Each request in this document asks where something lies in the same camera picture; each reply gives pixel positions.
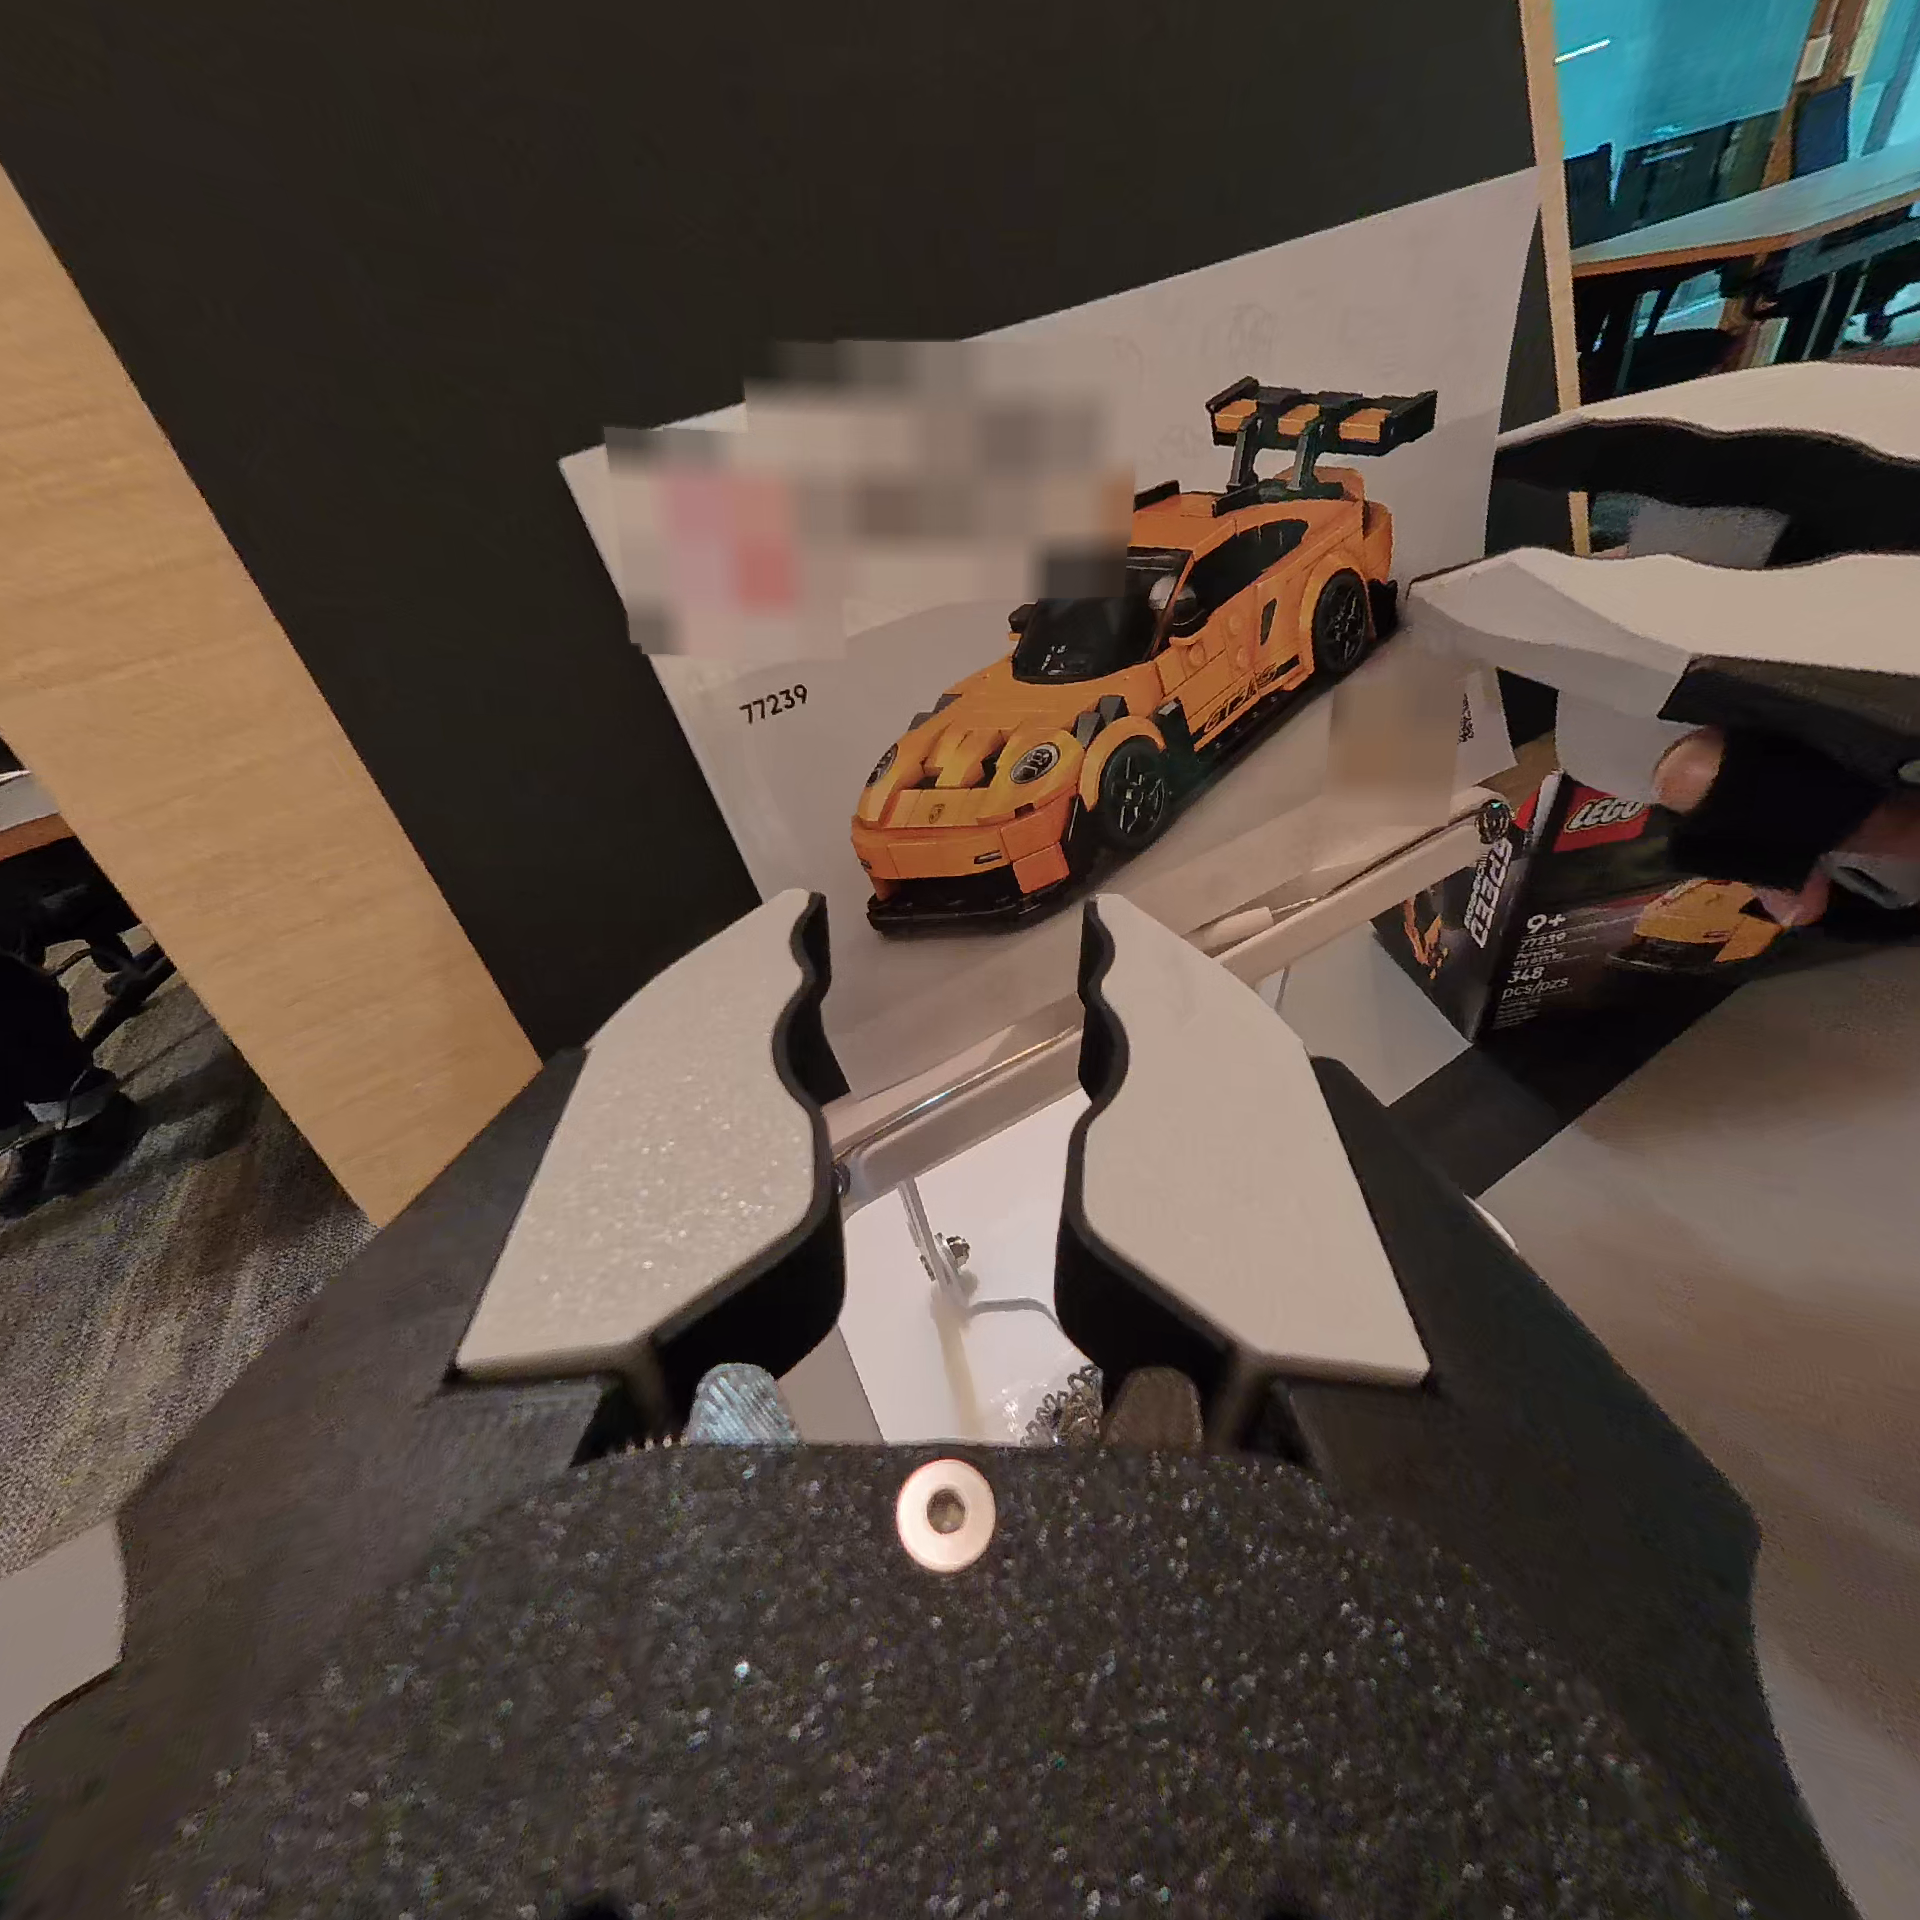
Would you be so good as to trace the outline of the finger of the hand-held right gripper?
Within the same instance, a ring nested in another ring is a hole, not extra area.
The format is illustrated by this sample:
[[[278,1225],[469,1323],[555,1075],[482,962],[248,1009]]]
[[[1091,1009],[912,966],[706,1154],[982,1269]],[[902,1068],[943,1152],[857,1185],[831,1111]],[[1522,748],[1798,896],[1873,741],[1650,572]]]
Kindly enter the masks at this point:
[[[1687,664],[1920,669],[1920,558],[1714,566],[1673,555],[1499,555],[1406,595],[1406,627],[1618,714],[1659,714]]]
[[[1920,549],[1920,369],[1830,357],[1583,400],[1499,442],[1499,481],[1592,504],[1618,558],[1794,566]]]

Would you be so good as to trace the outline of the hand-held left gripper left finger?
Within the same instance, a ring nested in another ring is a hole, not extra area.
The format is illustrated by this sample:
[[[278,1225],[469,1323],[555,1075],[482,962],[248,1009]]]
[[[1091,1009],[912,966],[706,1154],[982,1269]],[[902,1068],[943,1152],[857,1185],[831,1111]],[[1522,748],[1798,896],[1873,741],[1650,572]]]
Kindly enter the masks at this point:
[[[610,1015],[456,1341],[456,1380],[612,1380],[665,1433],[681,1430],[706,1365],[785,1380],[831,1341],[843,1223],[823,994],[831,903],[785,888]]]

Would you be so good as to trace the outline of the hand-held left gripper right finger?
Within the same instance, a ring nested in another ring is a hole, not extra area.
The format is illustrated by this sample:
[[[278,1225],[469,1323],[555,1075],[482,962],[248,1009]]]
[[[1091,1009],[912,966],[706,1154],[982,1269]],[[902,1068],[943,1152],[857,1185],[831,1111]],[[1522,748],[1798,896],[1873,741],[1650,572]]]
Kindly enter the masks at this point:
[[[1081,921],[1081,1090],[1055,1315],[1101,1371],[1184,1380],[1199,1438],[1269,1382],[1422,1386],[1434,1361],[1293,1028],[1120,896]]]

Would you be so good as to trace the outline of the toy car instruction booklet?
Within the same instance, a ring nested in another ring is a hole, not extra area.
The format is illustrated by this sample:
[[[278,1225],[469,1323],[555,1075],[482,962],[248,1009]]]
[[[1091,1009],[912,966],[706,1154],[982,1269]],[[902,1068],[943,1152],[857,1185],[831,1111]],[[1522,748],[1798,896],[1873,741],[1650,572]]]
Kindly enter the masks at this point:
[[[831,898],[853,1090],[1443,830],[1486,726],[1406,586],[1482,555],[1532,172],[612,416],[563,481],[752,888]]]

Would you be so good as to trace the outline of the white book stand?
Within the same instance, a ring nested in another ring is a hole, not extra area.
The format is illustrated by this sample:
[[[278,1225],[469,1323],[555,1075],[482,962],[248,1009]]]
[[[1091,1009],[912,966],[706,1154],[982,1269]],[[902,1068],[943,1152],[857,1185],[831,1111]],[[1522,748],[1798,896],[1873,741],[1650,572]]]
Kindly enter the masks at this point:
[[[563,457],[1532,172],[1530,3],[5,3],[5,736],[391,1223],[759,910]]]

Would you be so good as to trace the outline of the person's right hand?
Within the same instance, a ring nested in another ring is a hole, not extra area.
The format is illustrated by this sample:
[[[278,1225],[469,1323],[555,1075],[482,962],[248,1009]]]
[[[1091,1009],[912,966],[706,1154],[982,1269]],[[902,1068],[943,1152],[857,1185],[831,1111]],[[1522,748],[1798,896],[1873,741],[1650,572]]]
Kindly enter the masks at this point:
[[[1683,736],[1653,767],[1687,877],[1749,887],[1772,926],[1916,921],[1920,794],[1878,789],[1798,741]]]

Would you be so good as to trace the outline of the toy car set box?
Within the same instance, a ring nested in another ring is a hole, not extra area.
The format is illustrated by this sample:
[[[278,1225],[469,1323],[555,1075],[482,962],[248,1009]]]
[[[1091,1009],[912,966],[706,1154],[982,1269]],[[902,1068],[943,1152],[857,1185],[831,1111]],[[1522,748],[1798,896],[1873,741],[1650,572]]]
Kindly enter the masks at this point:
[[[1530,1028],[1697,1015],[1719,994],[1816,966],[1749,887],[1680,877],[1670,817],[1547,774],[1491,803],[1473,870],[1379,914],[1379,946],[1473,1044]]]

